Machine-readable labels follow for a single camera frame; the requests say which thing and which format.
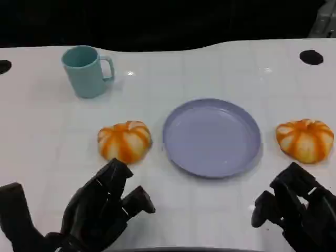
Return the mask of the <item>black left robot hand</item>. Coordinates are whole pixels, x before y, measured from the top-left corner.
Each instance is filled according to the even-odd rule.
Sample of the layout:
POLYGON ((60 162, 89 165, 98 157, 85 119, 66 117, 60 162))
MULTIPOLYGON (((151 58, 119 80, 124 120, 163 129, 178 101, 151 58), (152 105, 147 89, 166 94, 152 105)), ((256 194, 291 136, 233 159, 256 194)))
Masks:
POLYGON ((43 236, 34 226, 21 184, 1 186, 1 230, 13 251, 104 251, 128 221, 155 207, 143 187, 122 198, 133 173, 114 158, 79 188, 68 203, 59 232, 43 236))

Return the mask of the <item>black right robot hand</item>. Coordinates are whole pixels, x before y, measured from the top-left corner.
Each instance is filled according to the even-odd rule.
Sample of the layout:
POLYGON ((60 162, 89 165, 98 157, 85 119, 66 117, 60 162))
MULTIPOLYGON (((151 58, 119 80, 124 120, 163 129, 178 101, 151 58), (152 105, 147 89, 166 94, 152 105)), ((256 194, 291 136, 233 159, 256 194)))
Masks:
POLYGON ((265 221, 282 228, 295 251, 335 251, 335 195, 296 162, 270 183, 255 200, 254 228, 265 221))

